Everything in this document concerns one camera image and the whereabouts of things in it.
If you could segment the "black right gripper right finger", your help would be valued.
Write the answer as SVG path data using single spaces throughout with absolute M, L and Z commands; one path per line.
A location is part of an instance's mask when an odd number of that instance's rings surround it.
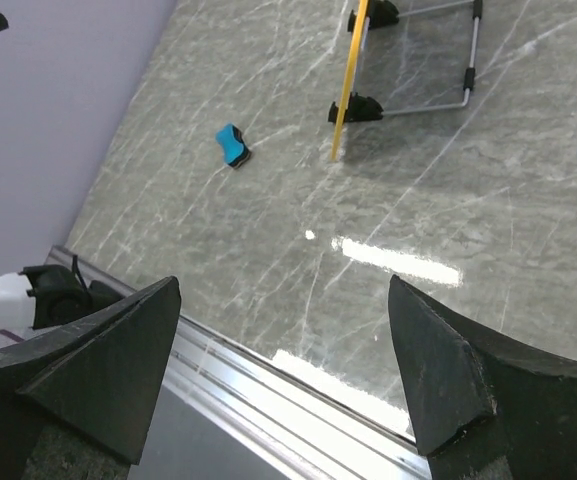
M 577 361 L 531 347 L 393 276 L 393 347 L 435 479 L 577 479 Z

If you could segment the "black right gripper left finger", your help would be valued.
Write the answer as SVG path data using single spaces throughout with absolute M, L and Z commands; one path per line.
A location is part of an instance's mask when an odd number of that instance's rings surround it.
M 0 479 L 125 479 L 142 457 L 176 334 L 170 276 L 0 349 Z

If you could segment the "blue whiteboard eraser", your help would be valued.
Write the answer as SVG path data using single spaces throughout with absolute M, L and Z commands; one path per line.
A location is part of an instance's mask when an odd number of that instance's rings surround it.
M 244 142 L 243 133 L 234 124 L 225 125 L 215 139 L 222 148 L 224 163 L 232 169 L 239 168 L 251 158 L 252 152 Z

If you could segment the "yellow framed whiteboard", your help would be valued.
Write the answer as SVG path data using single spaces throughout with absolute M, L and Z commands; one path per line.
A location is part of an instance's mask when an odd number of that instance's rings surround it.
M 369 6 L 368 0 L 360 0 L 359 7 L 355 16 L 354 28 L 352 32 L 352 38 L 346 62 L 342 93 L 340 96 L 340 100 L 337 104 L 338 111 L 335 121 L 335 128 L 331 149 L 332 161 L 337 160 L 337 153 L 340 147 L 345 114 L 349 105 L 350 95 L 352 87 L 354 85 L 355 75 L 357 71 L 359 53 L 361 50 L 363 33 L 365 30 L 364 25 L 366 22 L 368 6 Z

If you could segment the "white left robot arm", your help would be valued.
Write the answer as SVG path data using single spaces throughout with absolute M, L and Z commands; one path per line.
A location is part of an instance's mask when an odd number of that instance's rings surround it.
M 26 267 L 0 276 L 0 330 L 65 325 L 123 298 L 100 281 L 87 283 L 77 266 Z

